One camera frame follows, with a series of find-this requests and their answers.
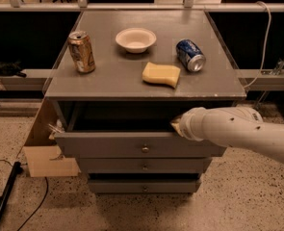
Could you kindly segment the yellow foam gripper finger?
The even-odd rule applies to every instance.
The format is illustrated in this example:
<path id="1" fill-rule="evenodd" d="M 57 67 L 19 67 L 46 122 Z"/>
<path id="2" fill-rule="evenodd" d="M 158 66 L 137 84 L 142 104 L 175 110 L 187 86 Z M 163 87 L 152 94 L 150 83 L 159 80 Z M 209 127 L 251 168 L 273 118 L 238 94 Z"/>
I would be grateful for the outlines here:
<path id="1" fill-rule="evenodd" d="M 172 126 L 172 128 L 177 132 L 177 134 L 182 137 L 183 133 L 180 130 L 180 120 L 181 120 L 181 116 L 178 115 L 177 117 L 175 117 L 171 122 L 170 125 Z"/>

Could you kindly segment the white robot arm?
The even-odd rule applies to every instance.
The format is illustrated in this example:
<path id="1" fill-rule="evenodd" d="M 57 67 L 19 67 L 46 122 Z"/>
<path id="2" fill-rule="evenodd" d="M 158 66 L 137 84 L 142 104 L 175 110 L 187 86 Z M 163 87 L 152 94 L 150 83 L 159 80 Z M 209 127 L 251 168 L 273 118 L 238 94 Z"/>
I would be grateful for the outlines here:
<path id="1" fill-rule="evenodd" d="M 284 124 L 264 122 L 252 108 L 192 108 L 170 124 L 189 141 L 248 149 L 284 164 Z"/>

